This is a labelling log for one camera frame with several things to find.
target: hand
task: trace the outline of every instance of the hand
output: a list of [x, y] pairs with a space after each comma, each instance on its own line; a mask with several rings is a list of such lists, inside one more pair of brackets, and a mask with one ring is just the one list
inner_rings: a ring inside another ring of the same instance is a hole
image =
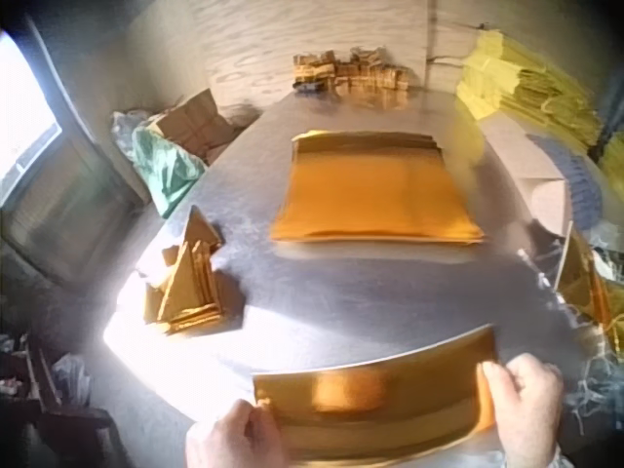
[[483, 363], [508, 468], [547, 468], [553, 461], [563, 384], [559, 370], [523, 354], [507, 368]]
[[283, 468], [282, 439], [266, 407], [237, 401], [214, 427], [197, 423], [186, 434], [188, 468]]

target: fingernail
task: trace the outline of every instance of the fingernail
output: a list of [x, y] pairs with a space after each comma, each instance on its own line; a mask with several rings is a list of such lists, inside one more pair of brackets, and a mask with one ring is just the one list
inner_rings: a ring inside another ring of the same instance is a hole
[[484, 361], [481, 363], [481, 369], [484, 370], [486, 378], [490, 378], [494, 373], [494, 364], [490, 361]]

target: plastic bag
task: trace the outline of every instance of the plastic bag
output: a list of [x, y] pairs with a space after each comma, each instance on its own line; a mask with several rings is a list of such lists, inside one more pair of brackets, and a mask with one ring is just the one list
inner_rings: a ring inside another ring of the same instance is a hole
[[197, 156], [147, 129], [133, 132], [133, 161], [160, 216], [167, 218], [206, 166]]
[[52, 380], [65, 404], [85, 407], [91, 395], [91, 377], [79, 356], [65, 354], [52, 366]]
[[145, 110], [131, 110], [126, 114], [113, 112], [113, 126], [110, 132], [119, 150], [133, 163], [137, 161], [133, 147], [133, 131], [144, 124], [150, 115]]

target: white plastic bag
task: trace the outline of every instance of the white plastic bag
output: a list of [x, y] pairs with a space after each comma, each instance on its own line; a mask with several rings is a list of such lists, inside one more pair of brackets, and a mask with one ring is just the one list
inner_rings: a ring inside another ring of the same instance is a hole
[[91, 394], [91, 377], [79, 356], [65, 354], [52, 366], [52, 379], [65, 404], [85, 407]]

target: bright window light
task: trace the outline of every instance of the bright window light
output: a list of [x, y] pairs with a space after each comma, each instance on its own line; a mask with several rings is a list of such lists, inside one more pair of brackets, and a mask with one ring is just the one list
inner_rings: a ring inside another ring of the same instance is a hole
[[0, 179], [13, 166], [19, 172], [26, 163], [20, 156], [45, 133], [57, 128], [57, 121], [48, 106], [26, 59], [11, 37], [0, 31]]

